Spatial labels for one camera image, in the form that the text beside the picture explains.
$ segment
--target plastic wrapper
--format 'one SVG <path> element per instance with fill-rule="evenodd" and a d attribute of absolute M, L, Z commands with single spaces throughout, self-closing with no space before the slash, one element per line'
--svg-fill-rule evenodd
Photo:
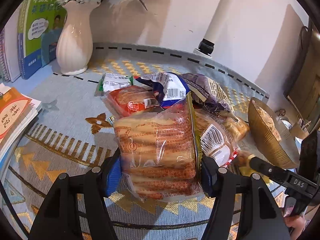
<path fill-rule="evenodd" d="M 132 86 L 132 78 L 124 75 L 105 73 L 99 82 L 99 91 L 111 92 Z"/>
<path fill-rule="evenodd" d="M 223 125 L 224 128 L 230 133 L 230 135 L 234 138 L 236 143 L 241 141 L 249 132 L 249 125 L 243 121 L 241 118 L 233 115 L 232 117 L 223 116 L 223 113 L 218 117 L 219 123 Z"/>
<path fill-rule="evenodd" d="M 195 109 L 202 153 L 227 166 L 236 157 L 237 144 L 230 134 L 203 109 Z"/>
<path fill-rule="evenodd" d="M 153 93 L 162 108 L 169 108 L 185 98 L 190 91 L 180 76 L 170 72 L 143 75 L 136 80 L 153 88 Z"/>
<path fill-rule="evenodd" d="M 124 182 L 140 199 L 179 201 L 202 194 L 189 104 L 115 120 Z"/>
<path fill-rule="evenodd" d="M 228 96 L 217 82 L 199 73 L 185 73 L 181 77 L 188 84 L 192 99 L 209 112 L 226 110 L 234 113 Z"/>
<path fill-rule="evenodd" d="M 158 105 L 152 92 L 138 86 L 129 86 L 108 92 L 106 93 L 106 101 L 109 108 L 112 107 L 116 112 L 118 118 L 149 112 L 153 106 Z"/>

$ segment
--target human hand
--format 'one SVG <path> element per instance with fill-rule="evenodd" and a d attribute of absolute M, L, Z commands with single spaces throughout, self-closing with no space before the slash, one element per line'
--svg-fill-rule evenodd
<path fill-rule="evenodd" d="M 296 215 L 292 217 L 285 217 L 284 223 L 287 227 L 294 228 L 293 232 L 290 235 L 290 239 L 296 240 L 301 235 L 306 221 L 301 216 Z"/>

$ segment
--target decorative bowl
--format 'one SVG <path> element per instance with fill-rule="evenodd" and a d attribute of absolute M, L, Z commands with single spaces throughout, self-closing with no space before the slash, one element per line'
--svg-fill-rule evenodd
<path fill-rule="evenodd" d="M 281 136 L 280 142 L 269 130 L 259 115 L 256 106 L 261 107 L 271 116 L 275 123 L 275 128 Z M 248 108 L 248 121 L 257 149 L 271 164 L 283 169 L 293 169 L 299 166 L 300 156 L 295 141 L 289 130 L 271 108 L 259 99 L 251 98 Z"/>

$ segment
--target orange book cover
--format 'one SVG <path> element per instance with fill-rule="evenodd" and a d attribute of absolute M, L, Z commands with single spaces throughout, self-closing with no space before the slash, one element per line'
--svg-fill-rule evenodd
<path fill-rule="evenodd" d="M 30 102 L 31 98 L 23 96 L 15 88 L 5 94 L 0 93 L 0 142 Z"/>

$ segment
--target blue snack wrapper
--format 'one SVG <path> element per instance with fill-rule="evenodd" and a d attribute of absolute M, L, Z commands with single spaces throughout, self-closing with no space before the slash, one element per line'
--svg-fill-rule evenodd
<path fill-rule="evenodd" d="M 185 98 L 190 91 L 187 83 L 180 76 L 171 72 L 156 72 L 143 75 L 136 80 L 153 88 L 153 94 L 163 108 L 169 108 Z"/>

